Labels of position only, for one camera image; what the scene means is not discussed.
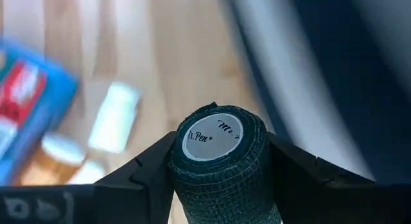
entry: white container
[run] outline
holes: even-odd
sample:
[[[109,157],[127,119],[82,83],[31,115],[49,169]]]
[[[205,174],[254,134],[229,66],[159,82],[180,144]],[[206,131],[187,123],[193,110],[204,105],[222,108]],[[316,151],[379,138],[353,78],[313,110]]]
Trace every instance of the white container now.
[[[89,137],[89,146],[98,150],[121,153],[127,144],[140,93],[133,87],[113,82],[97,114]]]
[[[78,143],[53,132],[48,132],[42,138],[41,146],[57,162],[74,167],[81,166],[87,154]]]
[[[84,165],[67,182],[70,185],[93,184],[105,176],[104,167],[95,160],[86,160]]]

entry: textured wrap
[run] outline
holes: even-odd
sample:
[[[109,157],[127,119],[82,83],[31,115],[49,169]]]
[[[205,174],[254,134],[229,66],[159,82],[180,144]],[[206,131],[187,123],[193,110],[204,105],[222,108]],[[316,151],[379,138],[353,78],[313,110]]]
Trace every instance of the textured wrap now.
[[[198,120],[231,114],[243,125],[243,137],[229,154],[195,161],[182,151],[185,133]],[[260,118],[242,108],[204,106],[187,117],[177,130],[171,154],[175,190],[190,224],[262,224],[281,222],[273,197],[267,131]]]

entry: green bandage wrap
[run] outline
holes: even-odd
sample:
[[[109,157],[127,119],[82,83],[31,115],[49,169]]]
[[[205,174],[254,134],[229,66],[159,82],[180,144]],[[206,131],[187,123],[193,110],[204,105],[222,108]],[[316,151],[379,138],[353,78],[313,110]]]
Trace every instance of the green bandage wrap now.
[[[204,106],[177,130],[175,190],[190,224],[280,224],[264,122],[242,108]]]

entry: white cap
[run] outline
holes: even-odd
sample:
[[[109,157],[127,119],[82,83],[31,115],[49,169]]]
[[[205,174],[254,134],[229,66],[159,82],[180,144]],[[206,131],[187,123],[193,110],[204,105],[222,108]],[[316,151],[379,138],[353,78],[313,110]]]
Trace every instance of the white cap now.
[[[106,99],[127,103],[135,107],[140,99],[140,92],[126,83],[113,82],[109,87]]]
[[[67,184],[93,184],[105,176],[104,167],[95,160],[87,160]]]
[[[87,154],[76,142],[53,132],[45,134],[41,146],[50,157],[71,166],[80,166]]]

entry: black object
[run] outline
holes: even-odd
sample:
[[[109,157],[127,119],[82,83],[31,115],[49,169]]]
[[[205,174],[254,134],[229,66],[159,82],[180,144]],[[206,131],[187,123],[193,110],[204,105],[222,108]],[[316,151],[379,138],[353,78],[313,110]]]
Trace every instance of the black object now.
[[[411,220],[409,186],[380,187],[267,135],[275,201],[284,224]],[[0,222],[166,224],[173,196],[168,162],[174,139],[175,132],[170,132],[93,185],[2,187]]]

